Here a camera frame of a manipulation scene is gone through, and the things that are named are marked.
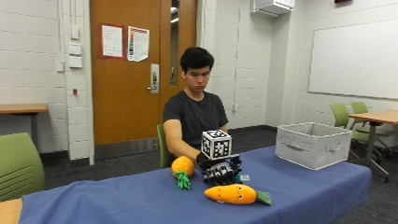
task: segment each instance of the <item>wooden table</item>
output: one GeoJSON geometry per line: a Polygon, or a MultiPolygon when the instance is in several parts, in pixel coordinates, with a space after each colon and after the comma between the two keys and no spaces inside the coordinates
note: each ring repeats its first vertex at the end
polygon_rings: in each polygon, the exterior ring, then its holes
{"type": "Polygon", "coordinates": [[[30,138],[37,146],[37,114],[47,112],[46,105],[0,105],[0,114],[12,114],[16,116],[29,116],[30,138]]]}
{"type": "Polygon", "coordinates": [[[370,169],[382,176],[382,181],[388,181],[388,173],[387,171],[374,162],[371,159],[371,152],[372,152],[372,144],[374,144],[374,137],[375,137],[375,127],[382,125],[383,123],[398,125],[398,110],[383,110],[376,112],[368,112],[364,114],[352,114],[350,118],[354,119],[363,119],[370,122],[370,139],[367,145],[367,153],[366,158],[354,161],[358,164],[364,164],[370,167],[370,169]]]}
{"type": "Polygon", "coordinates": [[[0,224],[17,224],[22,211],[22,200],[14,199],[0,203],[0,224]]]}

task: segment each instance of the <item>green chair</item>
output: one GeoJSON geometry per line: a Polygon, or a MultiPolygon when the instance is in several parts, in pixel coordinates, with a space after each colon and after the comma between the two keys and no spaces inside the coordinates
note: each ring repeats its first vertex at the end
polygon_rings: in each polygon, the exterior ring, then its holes
{"type": "MultiPolygon", "coordinates": [[[[352,102],[350,103],[351,110],[354,114],[363,114],[368,113],[368,108],[366,107],[366,104],[363,102],[352,102]]],[[[362,119],[355,119],[351,123],[350,129],[352,130],[354,126],[356,123],[362,123],[362,127],[355,128],[356,132],[359,133],[368,133],[370,132],[370,127],[364,127],[367,121],[362,119]]],[[[386,130],[376,128],[375,129],[375,135],[379,137],[392,137],[395,135],[394,131],[386,130]]],[[[378,139],[378,142],[383,145],[383,147],[388,150],[388,154],[392,153],[391,148],[386,145],[386,143],[378,139]]]]}
{"type": "Polygon", "coordinates": [[[157,132],[158,132],[158,148],[161,152],[161,169],[170,167],[171,165],[171,159],[170,159],[170,152],[166,148],[165,144],[165,136],[163,136],[163,130],[162,130],[162,124],[157,125],[157,132]]]}
{"type": "MultiPolygon", "coordinates": [[[[343,104],[330,104],[330,106],[331,106],[331,111],[334,114],[334,127],[347,129],[350,114],[348,114],[348,110],[347,110],[346,106],[343,104]]],[[[370,138],[370,135],[367,133],[359,133],[356,131],[351,131],[350,140],[352,141],[352,143],[356,143],[356,145],[360,148],[363,148],[364,151],[366,151],[366,148],[362,147],[362,145],[366,145],[368,143],[368,138],[370,138]]],[[[379,153],[378,150],[374,149],[372,152],[378,155],[379,158],[382,158],[382,154],[379,153]]],[[[350,150],[350,153],[354,155],[355,158],[358,158],[356,154],[351,150],[350,150]]]]}
{"type": "Polygon", "coordinates": [[[45,172],[26,133],[0,136],[0,202],[45,189],[45,172]]]}

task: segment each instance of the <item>white cube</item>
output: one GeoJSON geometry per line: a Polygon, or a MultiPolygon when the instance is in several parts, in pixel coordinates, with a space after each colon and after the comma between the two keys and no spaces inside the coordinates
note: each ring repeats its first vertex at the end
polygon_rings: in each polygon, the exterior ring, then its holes
{"type": "Polygon", "coordinates": [[[231,135],[222,130],[202,132],[201,152],[210,160],[230,158],[231,142],[231,135]]]}

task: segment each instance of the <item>blue tablecloth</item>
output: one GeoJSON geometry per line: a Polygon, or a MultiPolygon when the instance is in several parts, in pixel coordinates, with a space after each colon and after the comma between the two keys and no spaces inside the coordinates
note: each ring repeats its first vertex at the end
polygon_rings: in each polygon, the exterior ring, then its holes
{"type": "Polygon", "coordinates": [[[274,155],[274,147],[241,153],[247,186],[270,192],[272,206],[217,203],[202,192],[199,170],[181,190],[169,169],[102,181],[78,181],[22,197],[20,223],[331,223],[367,199],[370,169],[339,162],[308,170],[274,155]]]}

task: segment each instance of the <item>storage basket handle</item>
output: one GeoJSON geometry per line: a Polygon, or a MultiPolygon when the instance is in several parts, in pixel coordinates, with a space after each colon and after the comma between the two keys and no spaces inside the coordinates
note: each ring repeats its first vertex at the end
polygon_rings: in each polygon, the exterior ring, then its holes
{"type": "Polygon", "coordinates": [[[338,143],[336,145],[327,145],[326,147],[326,151],[336,151],[340,148],[340,143],[338,143]]]}
{"type": "Polygon", "coordinates": [[[291,147],[295,147],[295,148],[298,148],[300,150],[310,151],[308,150],[308,145],[302,144],[302,143],[296,143],[295,141],[291,141],[287,138],[282,138],[280,140],[282,140],[280,141],[282,144],[284,144],[286,146],[291,146],[291,147]]]}

